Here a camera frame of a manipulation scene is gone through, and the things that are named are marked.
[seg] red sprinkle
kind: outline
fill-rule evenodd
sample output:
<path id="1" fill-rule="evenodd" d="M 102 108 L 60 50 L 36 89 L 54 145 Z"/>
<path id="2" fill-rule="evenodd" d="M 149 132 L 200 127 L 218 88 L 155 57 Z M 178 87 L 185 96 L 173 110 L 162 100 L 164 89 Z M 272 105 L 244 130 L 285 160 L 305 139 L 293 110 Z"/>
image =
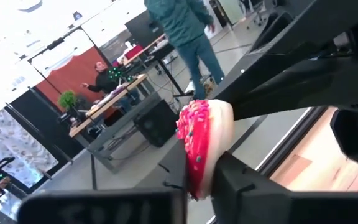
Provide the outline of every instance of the red sprinkle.
<path id="1" fill-rule="evenodd" d="M 209 104 L 207 100 L 196 100 L 184 107 L 177 121 L 177 138 L 185 140 L 190 175 L 190 193 L 194 197 L 200 195 L 200 183 L 203 180 L 208 156 Z"/>

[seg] man sitting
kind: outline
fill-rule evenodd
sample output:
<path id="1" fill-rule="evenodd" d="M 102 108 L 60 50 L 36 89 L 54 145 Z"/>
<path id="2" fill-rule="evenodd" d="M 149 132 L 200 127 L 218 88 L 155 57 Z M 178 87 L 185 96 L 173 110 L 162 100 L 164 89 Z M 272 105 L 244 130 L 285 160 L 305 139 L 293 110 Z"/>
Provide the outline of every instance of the man sitting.
<path id="1" fill-rule="evenodd" d="M 87 88 L 95 93 L 103 91 L 105 94 L 109 94 L 118 87 L 118 80 L 109 76 L 108 67 L 104 63 L 96 62 L 94 68 L 98 72 L 94 85 L 82 83 L 81 87 Z M 128 112 L 132 108 L 131 102 L 134 105 L 137 105 L 140 102 L 139 92 L 136 89 L 130 90 L 129 94 L 123 96 L 118 102 L 124 111 Z"/>

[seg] computer monitor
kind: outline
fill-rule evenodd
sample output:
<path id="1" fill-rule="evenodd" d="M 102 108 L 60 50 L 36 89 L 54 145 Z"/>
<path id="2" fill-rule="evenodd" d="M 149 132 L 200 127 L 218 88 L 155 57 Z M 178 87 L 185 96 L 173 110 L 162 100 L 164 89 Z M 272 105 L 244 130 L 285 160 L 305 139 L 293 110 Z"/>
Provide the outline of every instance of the computer monitor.
<path id="1" fill-rule="evenodd" d="M 164 34 L 162 26 L 150 19 L 150 14 L 147 10 L 125 23 L 125 26 L 136 43 L 143 48 L 146 48 Z"/>
<path id="2" fill-rule="evenodd" d="M 100 50 L 107 57 L 109 62 L 112 63 L 124 53 L 125 49 L 127 49 L 125 42 L 130 37 L 131 33 L 128 30 L 124 30 L 111 40 L 107 41 L 107 43 L 103 44 L 100 47 Z"/>

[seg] black speaker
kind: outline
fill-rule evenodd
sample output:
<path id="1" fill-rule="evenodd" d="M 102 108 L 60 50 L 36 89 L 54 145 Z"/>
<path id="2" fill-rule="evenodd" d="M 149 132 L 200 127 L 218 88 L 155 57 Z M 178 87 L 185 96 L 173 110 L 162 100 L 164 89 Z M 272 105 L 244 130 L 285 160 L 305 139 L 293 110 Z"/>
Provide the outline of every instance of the black speaker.
<path id="1" fill-rule="evenodd" d="M 134 124 L 151 145 L 162 147 L 175 134 L 177 120 L 178 115 L 161 100 L 136 117 Z"/>

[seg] green plant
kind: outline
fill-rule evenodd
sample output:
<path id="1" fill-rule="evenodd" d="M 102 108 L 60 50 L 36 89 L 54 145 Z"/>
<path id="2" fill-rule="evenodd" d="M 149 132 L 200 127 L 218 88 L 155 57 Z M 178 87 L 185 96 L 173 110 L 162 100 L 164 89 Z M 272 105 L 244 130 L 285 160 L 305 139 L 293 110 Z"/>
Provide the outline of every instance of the green plant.
<path id="1" fill-rule="evenodd" d="M 59 96 L 58 104 L 66 110 L 69 110 L 71 107 L 75 106 L 75 103 L 76 96 L 73 90 L 67 90 Z"/>

